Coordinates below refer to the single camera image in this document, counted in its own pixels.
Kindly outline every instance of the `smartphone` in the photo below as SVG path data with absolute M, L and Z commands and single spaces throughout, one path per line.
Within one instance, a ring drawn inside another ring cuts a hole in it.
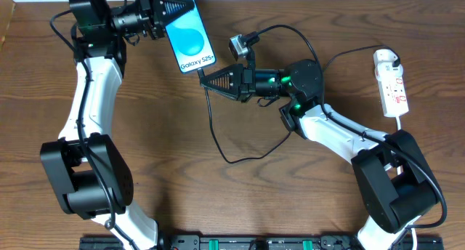
M 193 10 L 167 25 L 165 29 L 182 73 L 212 65 L 217 61 L 195 0 Z

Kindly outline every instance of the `power strip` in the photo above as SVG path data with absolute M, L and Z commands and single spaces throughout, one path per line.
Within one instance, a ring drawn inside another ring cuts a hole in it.
M 380 49 L 375 52 L 373 58 L 384 116 L 395 118 L 407 113 L 407 95 L 402 78 L 404 69 L 402 65 L 392 65 L 398 56 L 391 50 Z

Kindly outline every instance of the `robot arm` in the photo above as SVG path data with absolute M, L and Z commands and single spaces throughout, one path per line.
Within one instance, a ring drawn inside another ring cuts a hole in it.
M 111 9 L 106 0 L 69 2 L 83 35 L 76 38 L 74 33 L 72 36 L 78 84 L 58 141 L 42 145 L 42 164 L 65 213 L 106 226 L 111 213 L 110 201 L 115 214 L 115 225 L 110 231 L 123 242 L 125 249 L 161 247 L 163 238 L 156 222 L 133 200 L 131 172 L 111 140 L 111 122 L 126 64 L 123 39 L 135 45 L 130 38 L 138 37 L 138 33 L 149 35 L 151 39 L 164 37 L 165 26 L 193 9 L 194 3 L 191 0 L 136 0 L 126 5 L 125 0 L 123 7 Z M 179 11 L 168 11 L 167 7 L 172 4 Z M 84 112 L 78 123 L 82 105 Z M 78 135 L 78 124 L 83 126 L 84 147 Z M 75 172 L 73 167 L 88 160 L 86 150 L 97 169 Z M 96 171 L 108 187 L 110 198 L 104 193 Z
M 236 60 L 245 57 L 248 65 L 234 64 L 207 76 L 199 73 L 201 86 L 241 102 L 249 101 L 254 95 L 271 102 L 290 97 L 289 103 L 279 108 L 287 130 L 325 145 L 352 164 L 370 214 L 357 234 L 360 244 L 367 250 L 388 249 L 407 226 L 440 201 L 439 185 L 416 141 L 403 130 L 394 134 L 372 130 L 343 117 L 328 104 L 322 108 L 324 80 L 314 60 L 301 60 L 283 70 L 256 69 L 251 46 L 259 41 L 258 35 L 253 32 L 232 37 L 233 56 Z M 400 60 L 392 65 L 401 65 Z M 415 165 L 380 142 L 400 153 L 408 152 Z M 398 166 L 403 166 L 405 171 L 391 180 L 386 170 Z

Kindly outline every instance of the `wire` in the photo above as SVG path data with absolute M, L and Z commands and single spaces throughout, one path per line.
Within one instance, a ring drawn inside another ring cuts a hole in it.
M 398 246 L 400 243 L 403 242 L 405 236 L 407 235 L 408 233 L 408 230 L 407 229 L 404 229 L 402 231 L 402 233 L 399 235 L 399 237 L 394 241 L 394 243 L 391 244 L 391 247 L 389 249 L 397 249 L 397 248 L 394 248 L 395 246 Z
M 416 232 L 415 232 L 415 228 L 412 228 L 411 229 L 411 232 L 412 232 L 412 250 L 416 250 L 416 247 L 417 247 L 417 239 L 416 239 Z
M 400 116 L 395 117 L 395 122 L 397 124 L 397 130 L 401 130 L 402 126 L 400 125 Z M 397 175 L 402 174 L 402 167 L 398 166 L 397 167 Z
M 357 52 L 357 51 L 361 51 L 361 50 L 365 50 L 365 49 L 372 49 L 372 48 L 379 48 L 379 47 L 383 47 L 383 48 L 386 48 L 386 49 L 389 49 L 391 50 L 394 55 L 397 56 L 397 60 L 395 61 L 396 63 L 398 62 L 400 64 L 400 56 L 390 47 L 388 47 L 387 45 L 384 45 L 384 44 L 379 44 L 379 45 L 373 45 L 373 46 L 368 46 L 368 47 L 361 47 L 361 48 L 357 48 L 357 49 L 352 49 L 352 50 L 349 50 L 349 51 L 344 51 L 344 52 L 340 52 L 339 54 L 335 55 L 334 57 L 332 57 L 329 62 L 326 64 L 325 68 L 323 69 L 323 73 L 325 73 L 326 69 L 328 68 L 328 66 L 337 58 L 337 57 L 340 57 L 342 55 L 345 55 L 345 54 L 349 54 L 349 53 L 353 53 L 353 52 Z
M 271 154 L 272 151 L 274 151 L 276 148 L 278 148 L 280 145 L 282 145 L 288 138 L 289 136 L 291 135 L 292 132 L 289 132 L 282 140 L 281 142 L 279 142 L 277 145 L 275 145 L 273 148 L 271 148 L 270 151 L 266 152 L 263 156 L 260 156 L 260 157 L 246 157 L 246 158 L 241 158 L 241 159 L 238 159 L 238 160 L 234 160 L 234 161 L 229 161 L 225 154 L 223 153 L 223 150 L 221 149 L 221 147 L 219 146 L 219 143 L 218 143 L 218 140 L 217 140 L 217 137 L 215 136 L 215 132 L 213 130 L 213 119 L 211 117 L 211 104 L 210 104 L 210 97 L 209 97 L 209 91 L 207 88 L 205 88 L 205 97 L 206 97 L 206 104 L 209 108 L 209 122 L 210 122 L 210 132 L 211 132 L 211 136 L 213 137 L 213 140 L 215 141 L 215 144 L 217 145 L 217 148 L 218 148 L 218 151 L 219 153 L 221 154 L 221 156 L 223 157 L 223 159 L 228 162 L 229 164 L 236 164 L 236 163 L 239 163 L 239 162 L 242 162 L 242 161 L 246 161 L 246 160 L 259 160 L 259 159 L 263 159 L 265 156 L 268 156 L 269 154 Z
M 268 31 L 270 31 L 270 30 L 272 30 L 272 29 L 275 29 L 275 28 L 287 28 L 287 29 L 292 30 L 292 31 L 294 31 L 295 33 L 297 33 L 297 34 L 305 41 L 305 44 L 306 44 L 307 47 L 310 49 L 310 51 L 311 51 L 313 57 L 315 58 L 315 62 L 318 64 L 318 67 L 319 67 L 319 69 L 320 69 L 320 71 L 321 71 L 320 61 L 318 60 L 317 53 L 316 53 L 315 50 L 313 49 L 311 43 L 308 41 L 307 38 L 305 38 L 304 34 L 300 33 L 300 31 L 298 31 L 297 29 L 291 27 L 290 25 L 282 25 L 282 24 L 280 24 L 280 25 L 272 25 L 272 26 L 270 26 L 270 27 L 268 27 L 268 28 L 265 28 L 265 29 L 259 31 L 259 32 L 257 33 L 257 35 L 260 35 L 260 34 L 262 34 L 262 33 L 268 32 Z
M 66 14 L 69 14 L 71 13 L 71 9 L 69 10 L 66 10 L 64 12 L 61 12 L 59 14 L 56 14 L 52 17 L 52 19 L 50 19 L 50 27 L 52 28 L 52 30 L 57 34 L 57 36 L 59 38 L 61 38 L 61 40 L 63 40 L 63 42 L 65 42 L 65 44 L 71 49 L 71 51 L 75 52 L 76 53 L 76 48 L 74 48 L 74 46 L 60 33 L 58 32 L 57 28 L 55 27 L 54 25 L 54 21 L 55 19 L 57 19 L 58 17 L 62 17 Z
M 268 244 L 268 241 L 266 241 L 264 238 L 255 238 L 250 244 L 248 245 L 248 250 L 252 250 L 252 247 L 255 246 L 255 249 L 258 250 L 260 247 L 258 246 L 258 243 L 263 243 L 264 244 L 264 249 L 268 250 L 270 248 L 270 245 Z
M 268 100 L 268 102 L 267 102 L 266 104 L 262 105 L 262 104 L 260 103 L 260 101 L 262 101 L 262 100 L 264 100 L 264 99 L 265 99 L 264 97 L 260 97 L 260 98 L 256 101 L 257 105 L 258 105 L 259 107 L 261 107 L 261 108 L 266 108 L 267 106 L 269 106 L 269 105 L 273 104 L 274 102 L 278 101 L 278 100 L 279 100 L 279 97 L 272 98 L 271 100 Z
M 99 186 L 103 189 L 103 193 L 105 194 L 105 197 L 108 202 L 108 208 L 110 210 L 110 219 L 105 222 L 104 226 L 106 229 L 111 230 L 115 227 L 116 223 L 116 215 L 115 215 L 115 209 L 113 205 L 113 200 L 110 197 L 110 191 L 108 190 L 108 186 L 105 184 L 103 181 L 103 177 L 100 174 L 99 169 L 96 167 L 94 160 L 92 159 L 90 155 L 90 148 L 86 145 L 84 142 L 84 137 L 83 137 L 83 124 L 82 124 L 82 118 L 84 116 L 84 108 L 86 105 L 86 99 L 87 99 L 87 94 L 89 92 L 89 87 L 90 87 L 90 82 L 91 82 L 91 73 L 89 71 L 89 68 L 87 67 L 87 64 L 84 62 L 84 57 L 82 57 L 81 53 L 78 52 L 78 50 L 71 45 L 71 43 L 65 39 L 65 37 L 55 28 L 54 26 L 54 20 L 57 17 L 61 17 L 63 15 L 71 13 L 70 10 L 61 12 L 60 14 L 57 14 L 52 17 L 50 20 L 50 26 L 52 27 L 52 30 L 57 34 L 59 38 L 61 38 L 69 47 L 71 50 L 73 50 L 74 54 L 78 56 L 79 62 L 82 64 L 84 67 L 84 70 L 86 71 L 86 84 L 84 86 L 84 91 L 82 94 L 82 99 L 81 99 L 81 104 L 79 105 L 79 111 L 78 111 L 78 119 L 76 119 L 76 125 L 78 127 L 78 138 L 79 138 L 79 145 L 81 146 L 81 149 L 84 153 L 84 156 L 86 157 L 87 161 L 89 162 L 89 165 L 91 166 L 92 170 L 95 173 L 95 176 L 97 177 L 97 181 L 99 183 Z
M 400 149 L 397 149 L 395 148 L 394 146 L 388 144 L 387 142 L 385 141 L 382 141 L 382 140 L 378 140 L 368 134 L 366 134 L 366 132 L 359 132 L 358 130 L 356 129 L 353 129 L 352 127 L 350 126 L 347 126 L 346 124 L 336 120 L 332 115 L 331 113 L 328 113 L 328 111 L 326 110 L 325 108 L 325 77 L 324 77 L 324 71 L 326 71 L 326 69 L 328 68 L 328 66 L 339 56 L 341 55 L 344 55 L 344 54 L 348 54 L 348 53 L 352 53 L 352 52 L 356 52 L 356 51 L 360 51 L 360 50 L 364 50 L 364 49 L 370 49 L 370 48 L 375 48 L 375 47 L 386 47 L 386 48 L 389 48 L 391 49 L 390 47 L 388 46 L 385 46 L 385 45 L 376 45 L 376 46 L 369 46 L 369 47 L 362 47 L 362 48 L 359 48 L 359 49 L 353 49 L 353 50 L 349 50 L 349 51 L 346 51 L 346 52 L 342 52 L 342 53 L 339 53 L 337 55 L 335 55 L 333 58 L 330 59 L 330 61 L 328 62 L 328 64 L 325 66 L 324 69 L 321 68 L 321 64 L 320 64 L 320 61 L 318 59 L 318 56 L 316 55 L 316 52 L 315 50 L 313 49 L 312 45 L 310 44 L 310 42 L 308 41 L 307 38 L 305 38 L 305 36 L 300 33 L 300 31 L 298 31 L 297 29 L 295 28 L 292 28 L 291 26 L 288 26 L 288 25 L 272 25 L 270 26 L 269 28 L 265 28 L 264 30 L 258 32 L 258 34 L 261 34 L 261 33 L 264 33 L 264 32 L 267 32 L 267 31 L 270 31 L 274 28 L 287 28 L 287 29 L 290 29 L 294 32 L 296 32 L 304 41 L 305 41 L 305 44 L 309 47 L 311 53 L 313 54 L 314 58 L 315 58 L 315 62 L 317 63 L 318 65 L 318 68 L 320 69 L 320 74 L 321 74 L 321 81 L 322 81 L 322 86 L 323 86 L 323 89 L 322 89 L 322 94 L 321 94 L 321 97 L 320 97 L 320 105 L 321 105 L 321 110 L 322 112 L 325 114 L 325 116 L 329 119 L 331 119 L 334 123 L 338 124 L 339 126 L 342 126 L 344 127 L 345 129 L 351 131 L 351 132 L 354 132 L 355 134 L 357 135 L 360 135 L 362 138 L 365 138 L 367 140 L 370 140 L 370 141 L 373 141 L 373 142 L 376 142 L 378 143 L 379 145 L 385 147 L 386 149 L 388 150 L 391 150 L 392 152 L 394 152 L 395 154 L 397 154 L 399 157 L 405 159 L 406 161 L 408 161 L 409 163 L 411 163 L 411 166 L 414 167 L 415 169 L 417 169 L 424 177 L 425 179 L 427 180 L 427 182 L 432 186 L 433 188 L 433 191 L 434 193 L 436 194 L 439 202 L 441 203 L 441 207 L 442 207 L 442 214 L 441 214 L 441 218 L 432 223 L 432 224 L 427 224 L 427 225 L 408 225 L 406 228 L 407 229 L 412 229 L 412 228 L 433 228 L 433 227 L 437 227 L 439 225 L 441 225 L 444 221 L 445 221 L 445 218 L 447 217 L 447 205 L 446 205 L 446 202 L 445 202 L 445 199 L 444 199 L 444 195 L 442 194 L 442 191 L 441 189 L 433 182 L 432 178 L 421 168 L 420 166 L 420 163 L 414 159 L 412 156 L 410 156 L 409 154 L 401 151 Z
M 112 15 L 123 14 L 124 10 L 126 10 L 127 7 L 128 7 L 128 0 L 124 0 L 123 6 L 112 8 L 112 11 L 113 10 L 119 10 L 119 11 L 112 12 Z
M 395 117 L 395 123 L 397 124 L 397 130 L 401 130 L 402 126 L 400 125 L 400 117 L 399 116 Z
M 124 240 L 128 241 L 128 243 L 131 246 L 132 250 L 139 250 L 139 248 L 137 247 L 134 240 L 132 240 L 127 234 L 125 234 L 125 232 L 123 232 L 123 230 L 119 226 L 115 225 L 115 231 L 118 232 L 118 234 L 122 238 L 124 238 Z

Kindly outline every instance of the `wooden table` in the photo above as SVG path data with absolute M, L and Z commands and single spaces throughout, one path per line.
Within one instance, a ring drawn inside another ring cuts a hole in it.
M 448 202 L 447 222 L 418 233 L 438 234 L 447 249 L 465 243 L 465 1 L 282 0 L 199 1 L 217 63 L 234 63 L 229 37 L 284 23 L 298 28 L 323 64 L 334 54 L 388 44 L 402 57 L 416 138 Z M 39 160 L 57 139 L 70 110 L 76 68 L 53 34 L 50 17 L 63 3 L 18 4 L 0 52 L 0 249 L 77 249 L 82 235 L 103 227 L 64 214 Z M 72 16 L 57 21 L 68 34 Z M 258 68 L 284 68 L 312 58 L 286 30 L 256 46 Z M 352 167 L 296 134 L 266 159 L 226 164 L 211 138 L 203 89 L 182 75 L 168 39 L 128 46 L 116 98 L 113 140 L 131 168 L 136 199 L 165 231 L 207 235 L 355 233 L 368 216 Z M 385 118 L 373 77 L 373 51 L 338 59 L 326 74 L 327 100 L 365 126 L 395 131 Z M 260 156 L 286 134 L 278 113 L 211 94 L 214 127 L 229 158 Z M 436 206 L 421 223 L 440 215 Z

